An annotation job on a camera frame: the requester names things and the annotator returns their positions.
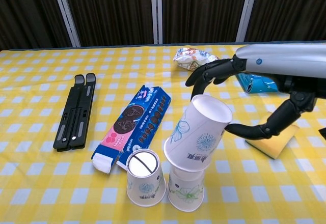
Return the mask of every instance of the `dark curtain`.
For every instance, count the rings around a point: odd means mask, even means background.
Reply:
[[[326,0],[255,0],[246,41],[326,40]]]
[[[153,44],[151,0],[68,0],[82,46]]]
[[[245,0],[162,0],[163,43],[234,42]]]
[[[71,47],[57,0],[0,0],[0,49]]]

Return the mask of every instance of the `foldable stand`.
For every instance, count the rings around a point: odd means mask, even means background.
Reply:
[[[95,74],[87,74],[84,83],[83,75],[75,76],[75,85],[70,88],[53,144],[58,152],[85,147],[96,84]]]

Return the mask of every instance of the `yellow checkered tablecloth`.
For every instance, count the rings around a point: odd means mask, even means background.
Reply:
[[[219,58],[239,46],[208,45]],[[143,84],[161,86],[171,105],[150,145],[168,179],[162,145],[189,104],[190,72],[173,62],[177,46],[0,52],[0,222],[3,223],[326,223],[326,102],[303,114],[296,140],[271,160],[243,139],[225,133],[205,175],[205,198],[192,213],[164,198],[142,208],[126,194],[126,173],[94,170],[91,155]],[[61,113],[76,74],[97,77],[84,149],[53,150]],[[210,85],[234,121],[257,124],[287,96],[248,95],[235,77]]]

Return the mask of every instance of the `white paper cup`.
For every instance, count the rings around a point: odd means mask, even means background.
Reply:
[[[127,194],[136,205],[159,203],[167,186],[158,155],[149,149],[134,151],[127,159]]]
[[[196,95],[164,144],[168,161],[187,172],[206,169],[224,128],[232,121],[228,106],[208,95]]]
[[[171,204],[185,212],[195,211],[204,199],[204,171],[182,172],[174,166],[170,168],[168,198]]]

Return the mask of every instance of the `paper cup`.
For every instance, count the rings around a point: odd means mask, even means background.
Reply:
[[[228,106],[208,95],[196,95],[164,144],[168,161],[187,172],[203,171],[232,121]]]
[[[159,203],[166,192],[166,182],[158,155],[139,149],[127,159],[127,194],[136,205],[149,207]]]
[[[204,171],[182,172],[174,166],[170,168],[168,198],[171,204],[185,212],[195,211],[204,199]]]

